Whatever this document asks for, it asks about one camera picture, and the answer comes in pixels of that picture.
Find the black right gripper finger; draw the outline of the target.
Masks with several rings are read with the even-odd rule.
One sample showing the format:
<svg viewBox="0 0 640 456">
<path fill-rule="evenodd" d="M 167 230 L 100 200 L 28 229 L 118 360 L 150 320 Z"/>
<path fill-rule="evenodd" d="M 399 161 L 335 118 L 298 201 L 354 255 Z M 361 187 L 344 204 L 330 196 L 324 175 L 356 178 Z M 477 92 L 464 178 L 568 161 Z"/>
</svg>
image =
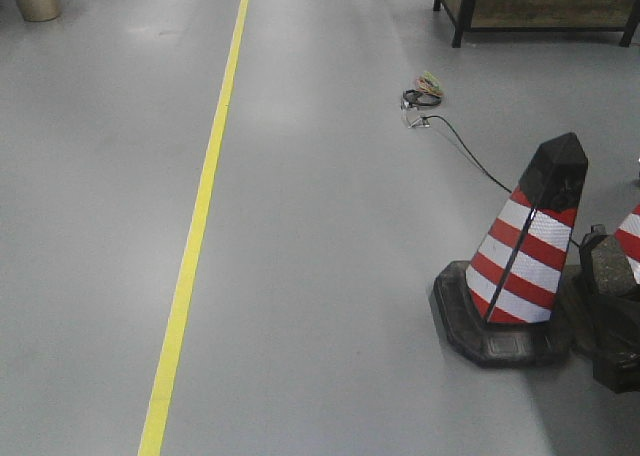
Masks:
<svg viewBox="0 0 640 456">
<path fill-rule="evenodd" d="M 639 361 L 639 291 L 622 296 L 588 292 L 595 347 L 593 362 L 635 364 Z"/>
<path fill-rule="evenodd" d="M 593 360 L 593 377 L 616 394 L 639 391 L 639 355 L 616 353 Z"/>
</svg>

